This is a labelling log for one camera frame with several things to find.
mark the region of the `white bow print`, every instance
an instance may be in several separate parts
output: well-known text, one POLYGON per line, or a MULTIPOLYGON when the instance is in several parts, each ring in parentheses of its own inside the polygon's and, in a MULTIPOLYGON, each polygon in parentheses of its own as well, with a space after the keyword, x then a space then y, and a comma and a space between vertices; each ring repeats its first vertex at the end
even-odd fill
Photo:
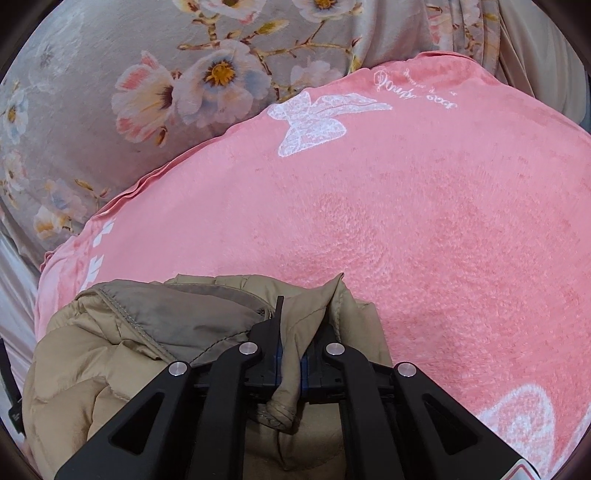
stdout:
POLYGON ((280 157, 288 157, 345 135, 347 129, 334 116, 391 109, 387 103, 379 103, 358 93, 323 95, 312 103, 310 94, 302 92, 285 103, 272 105, 267 114, 290 124, 277 152, 280 157))

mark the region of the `yellow flower center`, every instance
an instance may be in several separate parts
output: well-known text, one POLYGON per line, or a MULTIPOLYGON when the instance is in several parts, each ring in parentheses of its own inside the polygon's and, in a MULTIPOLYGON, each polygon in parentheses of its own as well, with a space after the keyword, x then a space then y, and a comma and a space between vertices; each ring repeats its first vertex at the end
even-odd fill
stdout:
POLYGON ((226 60, 222 60, 218 63, 214 63, 205 74, 203 80, 209 83, 212 87, 225 87, 227 86, 236 76, 236 72, 232 67, 232 64, 226 60))
POLYGON ((10 123, 12 123, 12 124, 16 121, 16 119, 17 119, 17 107, 16 107, 16 105, 12 105, 8 109, 7 117, 8 117, 8 121, 10 123))
POLYGON ((329 10, 333 8, 338 2, 339 0, 314 0, 316 8, 319 10, 329 10))

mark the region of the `white flower print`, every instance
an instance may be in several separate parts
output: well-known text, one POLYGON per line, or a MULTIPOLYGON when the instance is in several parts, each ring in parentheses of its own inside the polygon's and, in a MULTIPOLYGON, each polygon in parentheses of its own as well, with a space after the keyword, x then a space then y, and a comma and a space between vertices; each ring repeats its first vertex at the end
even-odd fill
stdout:
POLYGON ((244 43, 222 40, 220 48, 186 70, 173 98, 183 121, 202 128, 232 124, 251 111, 254 100, 268 94, 271 77, 244 43))
POLYGON ((323 20, 338 19, 355 7, 355 0, 292 0, 306 20, 320 23, 323 20))
POLYGON ((174 79, 152 54, 143 51, 141 63, 125 70, 115 88, 119 92, 113 95, 111 107, 117 115, 117 131, 126 140, 143 142, 165 129, 174 113, 174 79))
POLYGON ((3 115, 4 130, 12 143, 20 143, 21 135, 27 130, 29 102, 24 90, 17 88, 8 101, 3 115))
POLYGON ((465 0, 462 2, 462 17, 464 25, 471 27, 480 21, 480 0, 465 0))
POLYGON ((391 109, 387 103, 379 103, 358 93, 324 95, 312 103, 310 94, 303 91, 284 103, 271 105, 267 114, 290 124, 277 152, 280 157, 288 157, 345 135, 346 127, 333 118, 337 115, 391 109))
POLYGON ((95 280, 97 275, 99 274, 100 266, 103 264, 103 259, 105 258, 104 255, 100 257, 92 257, 90 259, 90 263, 88 265, 88 273, 86 274, 86 279, 78 293, 83 290, 86 290, 95 280))
POLYGON ((68 221, 69 218, 66 215, 57 215, 42 205, 33 217, 33 228, 41 240, 47 240, 58 235, 68 221))
POLYGON ((103 239, 103 235, 108 235, 109 233, 111 233, 111 230, 113 229, 114 224, 115 224, 114 218, 105 223, 102 230, 99 232, 99 234, 93 240, 93 242, 92 242, 93 247, 96 248, 100 245, 100 243, 102 242, 102 239, 103 239))
POLYGON ((47 93, 58 90, 56 79, 66 72, 82 43, 83 7, 60 13, 44 22, 48 31, 39 42, 28 74, 31 84, 47 93))
POLYGON ((86 207, 65 181, 48 180, 45 189, 49 192, 51 207, 58 215, 66 215, 76 222, 85 222, 86 207))
POLYGON ((307 67, 294 65, 291 69, 291 86, 295 89, 322 87, 342 77, 343 74, 340 71, 330 68, 330 63, 323 60, 310 62, 308 59, 307 67))
POLYGON ((9 151, 4 158, 4 182, 2 183, 9 194, 20 193, 29 185, 22 155, 17 150, 9 151))
POLYGON ((261 13, 267 0, 200 0, 199 4, 216 14, 251 23, 261 13))
POLYGON ((538 385, 527 384, 514 389, 477 417, 534 465, 540 477, 550 480, 583 438, 591 421, 591 406, 554 463, 556 415, 548 394, 538 385))

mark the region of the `black bracket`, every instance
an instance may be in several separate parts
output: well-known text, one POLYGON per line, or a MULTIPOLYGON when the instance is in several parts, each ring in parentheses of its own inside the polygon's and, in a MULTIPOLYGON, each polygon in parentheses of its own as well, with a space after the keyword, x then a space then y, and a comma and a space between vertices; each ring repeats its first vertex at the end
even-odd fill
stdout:
MULTIPOLYGON (((216 361, 169 365, 56 480, 241 480, 247 412, 281 382, 280 318, 216 361)), ((338 403, 348 480, 501 480, 521 456, 411 363, 369 362, 328 318, 301 361, 301 400, 338 403)))

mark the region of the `gray fabric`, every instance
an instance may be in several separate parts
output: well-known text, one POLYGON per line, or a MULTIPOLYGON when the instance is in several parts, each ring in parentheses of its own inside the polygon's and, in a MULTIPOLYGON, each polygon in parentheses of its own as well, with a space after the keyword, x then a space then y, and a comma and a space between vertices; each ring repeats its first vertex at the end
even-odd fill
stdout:
POLYGON ((0 232, 0 336, 21 390, 33 361, 38 281, 39 274, 27 267, 14 244, 0 232))
POLYGON ((210 290, 209 294, 131 280, 98 284, 93 289, 147 341, 153 340, 174 359, 196 366, 245 342, 252 326, 268 316, 265 304, 253 302, 253 297, 246 293, 219 286, 201 287, 201 291, 210 290), (215 296, 224 290, 224 296, 233 300, 215 296), (248 302, 254 308, 236 300, 248 302))
POLYGON ((433 48, 424 0, 231 3, 64 0, 27 41, 0 85, 0 209, 36 265, 190 147, 433 48))
POLYGON ((589 84, 589 77, 587 77, 587 109, 585 112, 585 118, 581 122, 581 127, 586 132, 591 134, 591 87, 589 84))

